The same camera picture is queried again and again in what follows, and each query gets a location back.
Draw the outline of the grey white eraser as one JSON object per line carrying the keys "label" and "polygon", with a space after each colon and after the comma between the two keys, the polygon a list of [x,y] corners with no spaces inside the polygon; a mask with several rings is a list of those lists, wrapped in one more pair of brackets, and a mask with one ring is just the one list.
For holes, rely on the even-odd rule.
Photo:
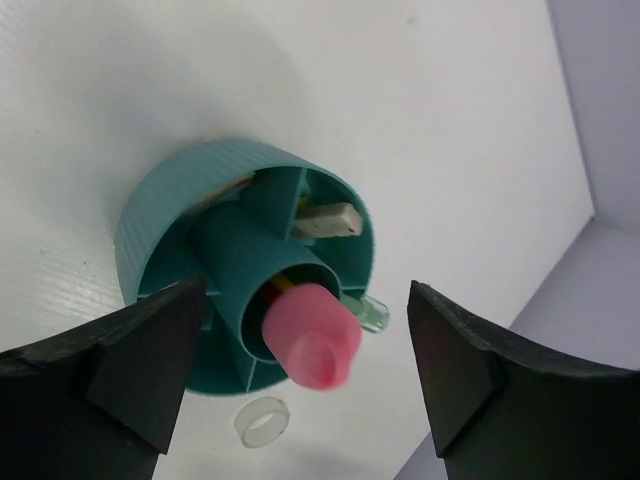
{"label": "grey white eraser", "polygon": [[292,234],[299,239],[325,239],[360,236],[364,220],[350,203],[333,203],[300,208]]}

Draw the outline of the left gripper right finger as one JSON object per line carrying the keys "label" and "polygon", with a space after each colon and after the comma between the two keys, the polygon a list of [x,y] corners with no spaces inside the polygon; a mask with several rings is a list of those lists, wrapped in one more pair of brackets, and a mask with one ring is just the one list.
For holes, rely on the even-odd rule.
{"label": "left gripper right finger", "polygon": [[451,479],[635,479],[639,374],[533,342],[413,282],[408,326]]}

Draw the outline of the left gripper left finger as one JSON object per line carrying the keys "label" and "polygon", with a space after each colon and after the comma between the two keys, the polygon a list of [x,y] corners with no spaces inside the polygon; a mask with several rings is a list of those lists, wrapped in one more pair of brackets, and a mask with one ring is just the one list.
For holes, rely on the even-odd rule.
{"label": "left gripper left finger", "polygon": [[1,355],[4,479],[150,479],[207,312],[201,276]]}

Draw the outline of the pink capped crayon tube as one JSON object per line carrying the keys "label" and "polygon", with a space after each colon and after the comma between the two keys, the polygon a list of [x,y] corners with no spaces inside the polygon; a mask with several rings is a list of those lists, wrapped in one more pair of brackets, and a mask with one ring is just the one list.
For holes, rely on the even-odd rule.
{"label": "pink capped crayon tube", "polygon": [[263,341],[296,384],[318,391],[344,385],[362,341],[358,319],[324,286],[279,273],[267,283]]}

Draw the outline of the green translucent highlighter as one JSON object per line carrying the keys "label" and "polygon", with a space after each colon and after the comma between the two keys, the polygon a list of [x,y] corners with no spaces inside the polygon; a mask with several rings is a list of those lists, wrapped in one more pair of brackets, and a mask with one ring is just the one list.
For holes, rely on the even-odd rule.
{"label": "green translucent highlighter", "polygon": [[390,323],[388,307],[368,295],[342,295],[341,303],[358,319],[361,328],[369,333],[379,334]]}

